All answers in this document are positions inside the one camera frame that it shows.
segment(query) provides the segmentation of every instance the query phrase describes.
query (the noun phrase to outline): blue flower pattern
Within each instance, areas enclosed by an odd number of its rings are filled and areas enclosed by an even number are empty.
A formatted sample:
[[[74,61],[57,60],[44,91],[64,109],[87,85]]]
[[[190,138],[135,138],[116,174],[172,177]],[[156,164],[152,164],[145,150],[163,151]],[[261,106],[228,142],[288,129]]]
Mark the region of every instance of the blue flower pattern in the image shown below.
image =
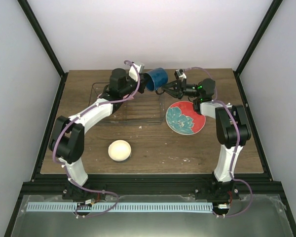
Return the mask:
[[[166,119],[169,127],[174,131],[184,135],[194,134],[192,131],[194,127],[193,119],[190,116],[183,115],[179,107],[169,108]]]

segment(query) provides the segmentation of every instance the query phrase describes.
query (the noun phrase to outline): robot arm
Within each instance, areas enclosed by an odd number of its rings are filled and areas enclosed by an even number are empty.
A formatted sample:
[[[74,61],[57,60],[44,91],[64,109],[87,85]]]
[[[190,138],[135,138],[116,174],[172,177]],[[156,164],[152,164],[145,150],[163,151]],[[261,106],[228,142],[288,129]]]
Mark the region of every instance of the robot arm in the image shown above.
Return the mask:
[[[143,64],[134,64],[134,66],[139,73],[144,69]],[[85,133],[100,120],[117,111],[122,105],[122,102],[113,104],[110,103],[110,101],[122,100],[125,96],[135,91],[138,80],[140,80],[138,91],[140,93],[144,92],[146,83],[151,78],[149,75],[140,76],[140,78],[137,77],[134,67],[131,67],[128,75],[124,69],[114,69],[110,77],[109,85],[104,88],[103,93],[94,104],[76,115],[68,118],[60,116],[56,119],[49,143],[49,148],[52,151],[54,150],[56,140],[61,131],[67,124],[75,119],[74,123],[66,131],[70,136],[63,136],[60,140],[56,151],[56,157],[66,166],[70,177],[80,186],[83,186],[88,179],[81,159],[84,150]]]
[[[239,153],[246,144],[246,141],[251,137],[251,130],[244,107],[242,105],[227,105],[227,108],[237,123],[240,133],[240,144],[235,153],[235,158],[232,160],[237,141],[237,133],[223,105],[213,101],[212,96],[215,93],[215,81],[204,79],[199,84],[187,84],[186,75],[182,69],[176,70],[175,77],[175,81],[165,84],[162,87],[163,91],[161,93],[166,92],[178,99],[182,99],[183,96],[195,98],[193,100],[194,111],[216,120],[216,134],[221,144],[221,151],[214,176],[217,183],[230,182],[232,180],[230,173],[232,175],[234,173]]]

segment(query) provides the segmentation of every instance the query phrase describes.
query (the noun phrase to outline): wooden table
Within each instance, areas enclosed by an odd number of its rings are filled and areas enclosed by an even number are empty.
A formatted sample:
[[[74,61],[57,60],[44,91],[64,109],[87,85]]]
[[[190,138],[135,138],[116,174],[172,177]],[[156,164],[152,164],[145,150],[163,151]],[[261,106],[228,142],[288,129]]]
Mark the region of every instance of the wooden table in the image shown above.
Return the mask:
[[[242,104],[232,69],[209,69],[216,81],[218,99],[231,104]],[[174,70],[167,70],[169,81]],[[88,106],[92,84],[109,81],[110,70],[70,71],[58,109],[60,115],[71,116]],[[187,72],[188,83],[207,78],[200,70]],[[166,109],[178,101],[165,95]],[[110,159],[108,147],[115,140],[126,140],[132,156],[123,163]],[[215,120],[206,118],[204,128],[197,134],[184,136],[173,132],[164,121],[159,125],[96,125],[85,135],[82,156],[87,173],[211,173],[218,162],[220,144],[216,138]],[[262,173],[262,165],[253,138],[243,148],[235,168],[236,173]],[[42,174],[64,173],[54,164],[47,150]]]

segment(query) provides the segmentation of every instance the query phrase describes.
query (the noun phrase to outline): red plate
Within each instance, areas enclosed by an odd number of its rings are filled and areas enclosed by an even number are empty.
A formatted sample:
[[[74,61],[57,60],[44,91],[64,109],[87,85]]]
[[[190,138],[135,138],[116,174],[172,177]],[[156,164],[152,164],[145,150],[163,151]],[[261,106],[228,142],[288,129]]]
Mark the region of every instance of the red plate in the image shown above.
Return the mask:
[[[193,110],[193,103],[179,101],[172,104],[166,113],[168,126],[181,135],[198,133],[205,125],[206,118]]]

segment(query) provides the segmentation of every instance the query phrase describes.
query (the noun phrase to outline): white wall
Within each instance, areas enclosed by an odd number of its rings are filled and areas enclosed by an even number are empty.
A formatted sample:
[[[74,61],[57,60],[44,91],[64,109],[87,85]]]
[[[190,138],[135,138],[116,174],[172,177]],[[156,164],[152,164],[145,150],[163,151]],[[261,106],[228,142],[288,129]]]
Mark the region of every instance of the white wall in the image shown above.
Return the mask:
[[[296,0],[283,1],[241,81],[271,172],[296,221]]]
[[[236,69],[271,0],[29,0],[65,71]]]
[[[59,76],[16,0],[0,0],[0,237],[29,181]]]

